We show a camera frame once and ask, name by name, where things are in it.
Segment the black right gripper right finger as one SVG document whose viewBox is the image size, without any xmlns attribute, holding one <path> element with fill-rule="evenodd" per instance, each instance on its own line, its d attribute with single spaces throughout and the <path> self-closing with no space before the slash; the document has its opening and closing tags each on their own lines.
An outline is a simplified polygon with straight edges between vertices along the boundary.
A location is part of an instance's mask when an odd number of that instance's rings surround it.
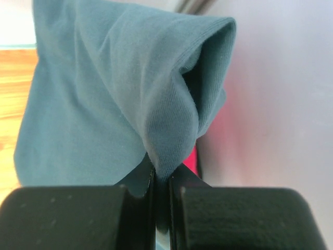
<svg viewBox="0 0 333 250">
<path fill-rule="evenodd" d="M 308 203 L 292 189 L 212 187 L 180 165 L 169 190 L 171 249 L 326 248 Z"/>
</svg>

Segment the blue-grey t-shirt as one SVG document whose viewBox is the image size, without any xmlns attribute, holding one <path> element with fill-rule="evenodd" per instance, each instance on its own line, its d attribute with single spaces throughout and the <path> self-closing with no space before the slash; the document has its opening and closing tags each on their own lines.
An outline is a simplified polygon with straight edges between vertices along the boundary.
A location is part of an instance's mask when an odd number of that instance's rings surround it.
<svg viewBox="0 0 333 250">
<path fill-rule="evenodd" d="M 235 20 L 111 1 L 34 1 L 33 17 L 20 184 L 110 185 L 145 154 L 164 182 L 225 102 Z"/>
</svg>

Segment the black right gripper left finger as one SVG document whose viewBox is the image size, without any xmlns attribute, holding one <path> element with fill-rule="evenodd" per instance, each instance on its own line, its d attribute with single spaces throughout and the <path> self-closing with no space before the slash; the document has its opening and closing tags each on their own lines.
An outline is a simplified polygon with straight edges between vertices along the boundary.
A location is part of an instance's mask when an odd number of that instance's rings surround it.
<svg viewBox="0 0 333 250">
<path fill-rule="evenodd" d="M 110 186 L 23 187 L 1 205 L 1 249 L 154 249 L 148 156 Z"/>
</svg>

